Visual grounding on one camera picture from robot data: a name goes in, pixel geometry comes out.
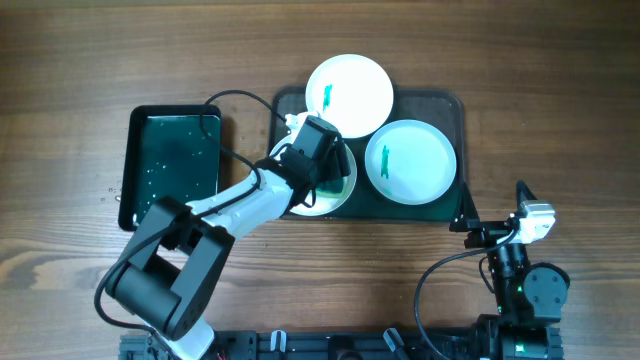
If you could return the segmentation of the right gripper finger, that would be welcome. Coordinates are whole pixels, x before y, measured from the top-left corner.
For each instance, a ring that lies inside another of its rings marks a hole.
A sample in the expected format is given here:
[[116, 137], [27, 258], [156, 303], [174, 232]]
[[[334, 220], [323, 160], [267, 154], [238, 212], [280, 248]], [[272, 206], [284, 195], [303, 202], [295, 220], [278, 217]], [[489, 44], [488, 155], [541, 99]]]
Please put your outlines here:
[[462, 184], [453, 223], [478, 223], [480, 221], [475, 203], [466, 182]]
[[523, 180], [516, 183], [516, 205], [519, 213], [525, 213], [527, 209], [538, 204], [537, 197], [531, 192]]

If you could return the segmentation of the green yellow sponge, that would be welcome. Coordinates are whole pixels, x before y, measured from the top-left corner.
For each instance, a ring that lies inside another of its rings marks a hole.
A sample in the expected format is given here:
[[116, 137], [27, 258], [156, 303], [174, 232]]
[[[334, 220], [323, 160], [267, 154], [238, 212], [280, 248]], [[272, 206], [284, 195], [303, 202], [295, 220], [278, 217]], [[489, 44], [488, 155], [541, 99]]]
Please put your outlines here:
[[322, 182], [316, 187], [316, 192], [319, 196], [340, 197], [344, 193], [345, 183], [344, 178]]

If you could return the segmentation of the white plate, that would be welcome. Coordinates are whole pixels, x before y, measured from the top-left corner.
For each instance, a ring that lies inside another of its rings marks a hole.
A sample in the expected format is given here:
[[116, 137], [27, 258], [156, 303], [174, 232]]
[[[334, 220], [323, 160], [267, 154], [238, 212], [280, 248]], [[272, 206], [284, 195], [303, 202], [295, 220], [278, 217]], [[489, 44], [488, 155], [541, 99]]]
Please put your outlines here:
[[347, 154], [349, 165], [351, 166], [351, 174], [343, 177], [346, 181], [344, 193], [340, 197], [324, 197], [319, 196], [316, 192], [316, 201], [313, 207], [306, 207], [304, 204], [300, 204], [290, 210], [291, 214], [306, 217], [325, 216], [340, 208], [347, 201], [355, 188], [358, 175], [356, 160], [349, 147], [347, 147]]
[[305, 104], [308, 111], [334, 125], [343, 138], [361, 138], [386, 122], [394, 104], [394, 89], [385, 70], [372, 59], [337, 55], [312, 72]]

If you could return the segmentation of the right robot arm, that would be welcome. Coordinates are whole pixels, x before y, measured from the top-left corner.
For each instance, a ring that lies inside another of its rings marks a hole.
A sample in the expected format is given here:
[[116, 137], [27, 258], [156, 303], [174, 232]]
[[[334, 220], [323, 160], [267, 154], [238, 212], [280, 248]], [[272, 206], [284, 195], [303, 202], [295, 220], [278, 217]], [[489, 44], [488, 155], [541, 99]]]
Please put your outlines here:
[[450, 224], [465, 232], [467, 249], [481, 249], [491, 275], [496, 315], [481, 315], [458, 359], [553, 360], [564, 357], [560, 331], [570, 278], [547, 262], [530, 262], [526, 247], [545, 238], [555, 224], [555, 210], [537, 199], [527, 185], [516, 184], [516, 211], [504, 221], [482, 221], [469, 189], [462, 188]]

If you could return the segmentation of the white plate top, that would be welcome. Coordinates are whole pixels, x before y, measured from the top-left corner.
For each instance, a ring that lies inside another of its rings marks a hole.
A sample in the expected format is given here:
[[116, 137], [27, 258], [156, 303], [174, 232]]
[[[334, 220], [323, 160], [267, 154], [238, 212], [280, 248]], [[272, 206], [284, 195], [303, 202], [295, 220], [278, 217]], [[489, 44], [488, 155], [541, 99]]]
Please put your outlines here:
[[337, 55], [312, 72], [305, 104], [308, 111], [334, 125], [343, 138], [361, 138], [386, 122], [394, 104], [394, 89], [385, 70], [372, 59]]

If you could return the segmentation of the light blue plate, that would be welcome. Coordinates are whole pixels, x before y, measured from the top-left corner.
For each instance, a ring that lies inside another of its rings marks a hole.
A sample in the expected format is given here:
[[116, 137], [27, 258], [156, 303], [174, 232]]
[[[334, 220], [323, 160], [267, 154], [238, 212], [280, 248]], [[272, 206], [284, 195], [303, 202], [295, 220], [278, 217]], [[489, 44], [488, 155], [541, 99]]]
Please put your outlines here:
[[373, 187], [402, 205], [424, 205], [444, 195], [457, 174], [452, 143], [436, 127], [398, 120], [369, 140], [364, 165]]

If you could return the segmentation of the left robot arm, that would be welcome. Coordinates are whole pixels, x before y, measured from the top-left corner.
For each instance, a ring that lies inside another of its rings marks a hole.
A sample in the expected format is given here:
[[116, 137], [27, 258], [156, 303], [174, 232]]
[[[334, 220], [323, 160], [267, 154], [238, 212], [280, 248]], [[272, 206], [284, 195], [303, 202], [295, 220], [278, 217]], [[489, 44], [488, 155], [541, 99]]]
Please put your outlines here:
[[253, 164], [242, 182], [206, 199], [155, 202], [118, 261], [98, 284], [94, 306], [108, 294], [141, 318], [137, 329], [153, 337], [171, 359], [200, 359], [215, 338], [202, 314], [235, 241], [291, 208], [311, 207], [318, 184], [349, 175], [338, 129], [313, 115], [294, 141]]

